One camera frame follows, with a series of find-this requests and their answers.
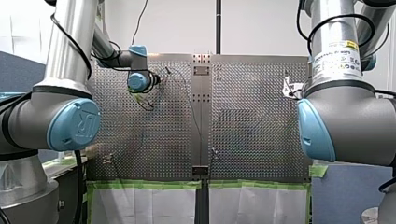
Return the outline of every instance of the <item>metal pegboard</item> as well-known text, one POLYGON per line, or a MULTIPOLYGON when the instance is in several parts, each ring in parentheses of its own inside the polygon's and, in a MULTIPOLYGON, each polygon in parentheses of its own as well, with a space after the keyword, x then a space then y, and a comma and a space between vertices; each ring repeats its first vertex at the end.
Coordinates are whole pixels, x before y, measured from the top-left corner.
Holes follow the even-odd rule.
POLYGON ((308 182, 296 102, 283 78, 306 79, 307 58, 213 56, 210 177, 308 182))
POLYGON ((155 55, 148 68, 163 78, 142 109, 127 91, 127 73, 94 67, 92 93, 102 112, 88 178, 191 179, 192 55, 155 55), (171 75, 164 69, 168 67, 171 75))

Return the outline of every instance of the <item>white cloth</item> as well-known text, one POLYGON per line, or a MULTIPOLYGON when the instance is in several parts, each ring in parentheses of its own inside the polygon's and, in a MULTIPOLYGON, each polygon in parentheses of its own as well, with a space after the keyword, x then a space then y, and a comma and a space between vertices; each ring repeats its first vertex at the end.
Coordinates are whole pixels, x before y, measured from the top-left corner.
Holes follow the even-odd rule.
POLYGON ((307 193, 306 189, 210 189, 210 224, 305 224, 307 193))
POLYGON ((195 189, 95 189, 92 224, 193 224, 195 189))

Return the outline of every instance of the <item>black pole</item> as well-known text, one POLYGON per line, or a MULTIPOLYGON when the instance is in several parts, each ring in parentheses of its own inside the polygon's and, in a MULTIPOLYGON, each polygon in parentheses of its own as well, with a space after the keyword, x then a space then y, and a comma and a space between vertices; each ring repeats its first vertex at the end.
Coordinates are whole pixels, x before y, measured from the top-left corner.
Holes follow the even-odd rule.
POLYGON ((221 54, 221 0, 216 0, 216 54, 221 54))

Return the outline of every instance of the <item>yellow label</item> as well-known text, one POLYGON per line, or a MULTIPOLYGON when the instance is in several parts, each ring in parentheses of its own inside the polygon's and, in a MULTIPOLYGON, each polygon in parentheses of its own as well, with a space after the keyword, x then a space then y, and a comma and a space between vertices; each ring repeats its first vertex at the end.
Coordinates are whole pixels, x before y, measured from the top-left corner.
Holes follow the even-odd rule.
POLYGON ((352 49, 358 49, 358 45, 355 42, 350 41, 350 40, 346 41, 346 46, 349 48, 352 48, 352 49))
POLYGON ((345 40, 345 41, 330 43, 329 47, 343 47, 343 48, 358 49, 359 46, 357 43, 355 43, 351 40, 345 40))

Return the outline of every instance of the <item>warning label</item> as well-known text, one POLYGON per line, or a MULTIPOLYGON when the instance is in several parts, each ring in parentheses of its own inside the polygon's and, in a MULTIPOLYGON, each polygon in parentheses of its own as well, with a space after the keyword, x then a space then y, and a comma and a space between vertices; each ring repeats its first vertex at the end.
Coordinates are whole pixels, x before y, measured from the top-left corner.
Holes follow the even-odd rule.
POLYGON ((313 72, 316 75, 326 72, 361 76, 361 57, 358 51, 351 47, 332 48, 315 57, 313 72))
POLYGON ((355 49, 358 50, 358 44, 350 41, 350 40, 345 40, 345 41, 340 41, 340 42, 332 42, 331 44, 329 44, 329 47, 333 47, 333 48, 351 48, 351 49, 355 49))

